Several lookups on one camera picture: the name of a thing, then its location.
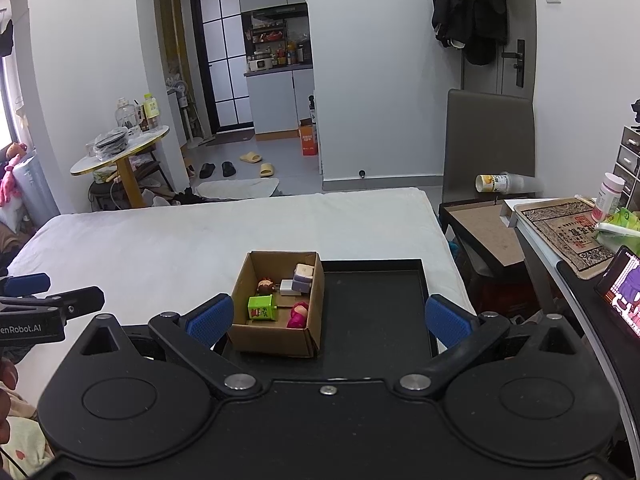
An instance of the tablet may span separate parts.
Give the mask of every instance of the tablet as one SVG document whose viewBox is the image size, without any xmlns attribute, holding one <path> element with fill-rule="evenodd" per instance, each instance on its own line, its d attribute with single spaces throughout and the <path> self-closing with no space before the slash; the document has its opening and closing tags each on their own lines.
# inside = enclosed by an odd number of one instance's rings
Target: tablet
<svg viewBox="0 0 640 480">
<path fill-rule="evenodd" d="M 620 247 L 595 289 L 640 337 L 640 258 Z"/>
</svg>

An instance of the black slipper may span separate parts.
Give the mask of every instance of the black slipper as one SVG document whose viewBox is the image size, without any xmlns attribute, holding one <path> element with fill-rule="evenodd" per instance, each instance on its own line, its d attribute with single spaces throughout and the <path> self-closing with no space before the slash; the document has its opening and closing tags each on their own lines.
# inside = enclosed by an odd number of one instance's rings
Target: black slipper
<svg viewBox="0 0 640 480">
<path fill-rule="evenodd" d="M 215 164 L 203 164 L 202 168 L 200 169 L 200 178 L 209 178 L 211 175 L 213 175 L 215 169 Z"/>
<path fill-rule="evenodd" d="M 229 162 L 223 162 L 222 163 L 222 175 L 223 176 L 233 176 L 236 174 L 236 168 L 234 168 L 234 165 Z"/>
</svg>

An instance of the brown mat with chinese characters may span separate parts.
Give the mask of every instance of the brown mat with chinese characters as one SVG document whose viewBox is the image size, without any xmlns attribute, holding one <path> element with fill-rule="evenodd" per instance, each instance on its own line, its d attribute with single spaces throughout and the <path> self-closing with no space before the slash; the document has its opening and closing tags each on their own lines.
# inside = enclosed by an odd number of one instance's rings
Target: brown mat with chinese characters
<svg viewBox="0 0 640 480">
<path fill-rule="evenodd" d="M 582 280 L 604 272 L 615 256 L 596 241 L 592 208 L 578 199 L 520 204 L 515 209 Z"/>
</svg>

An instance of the door handle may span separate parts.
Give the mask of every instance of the door handle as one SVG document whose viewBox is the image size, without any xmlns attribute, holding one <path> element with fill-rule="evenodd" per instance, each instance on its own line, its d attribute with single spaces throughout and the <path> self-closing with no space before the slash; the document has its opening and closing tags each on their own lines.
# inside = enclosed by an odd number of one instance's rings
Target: door handle
<svg viewBox="0 0 640 480">
<path fill-rule="evenodd" d="M 520 88 L 524 88 L 524 55 L 525 55 L 525 43 L 524 40 L 518 40 L 518 51 L 517 52 L 503 52 L 503 59 L 515 59 L 516 63 L 514 63 L 513 67 L 517 70 L 516 72 L 516 86 Z"/>
</svg>

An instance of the bed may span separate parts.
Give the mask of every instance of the bed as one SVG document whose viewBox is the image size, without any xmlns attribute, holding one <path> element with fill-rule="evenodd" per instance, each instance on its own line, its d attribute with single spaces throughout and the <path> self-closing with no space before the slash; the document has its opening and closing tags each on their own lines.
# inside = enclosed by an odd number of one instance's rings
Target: bed
<svg viewBox="0 0 640 480">
<path fill-rule="evenodd" d="M 58 216 L 9 272 L 46 272 L 49 294 L 97 285 L 104 312 L 122 325 L 144 324 L 230 294 L 255 250 L 317 251 L 323 260 L 420 258 L 429 292 L 473 311 L 431 204 L 414 188 Z M 91 318 L 70 321 L 65 341 L 28 353 L 18 365 L 21 395 L 37 402 Z"/>
</svg>

